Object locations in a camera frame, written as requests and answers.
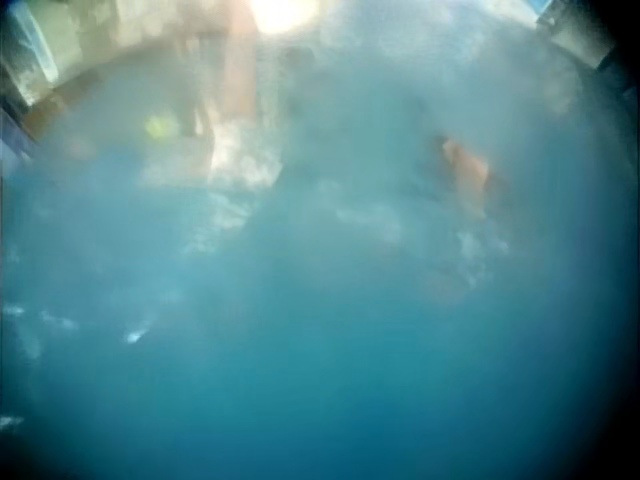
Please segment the water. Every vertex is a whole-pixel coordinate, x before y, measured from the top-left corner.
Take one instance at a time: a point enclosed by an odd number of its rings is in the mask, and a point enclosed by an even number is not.
[[[597,431],[633,368],[624,112],[519,27],[367,5],[265,41],[317,70],[265,75],[297,108],[209,182],[141,179],[208,159],[144,125],[215,42],[105,67],[6,181],[5,410],[35,451],[82,478],[540,478]],[[486,221],[442,133],[509,185]]]

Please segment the blue water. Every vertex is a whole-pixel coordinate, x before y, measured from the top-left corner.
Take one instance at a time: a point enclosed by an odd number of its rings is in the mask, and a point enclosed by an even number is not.
[[[196,89],[162,51],[105,67],[7,179],[5,409],[40,455],[82,478],[541,478],[597,432],[634,365],[623,110],[520,27],[354,5],[328,22],[359,41],[287,40],[325,83],[267,135],[269,188],[140,186],[165,148],[146,118]],[[509,185],[484,222],[443,132]]]

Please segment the person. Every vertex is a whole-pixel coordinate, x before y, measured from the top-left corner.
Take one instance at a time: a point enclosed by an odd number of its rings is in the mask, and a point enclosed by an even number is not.
[[[473,217],[485,219],[489,201],[496,204],[504,200],[507,183],[489,167],[486,158],[472,153],[453,138],[438,135],[436,143],[452,169],[463,208]]]

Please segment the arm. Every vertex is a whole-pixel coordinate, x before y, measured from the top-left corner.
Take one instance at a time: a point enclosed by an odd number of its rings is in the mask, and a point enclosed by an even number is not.
[[[223,119],[256,115],[257,27],[248,0],[230,0],[229,37],[224,53]]]

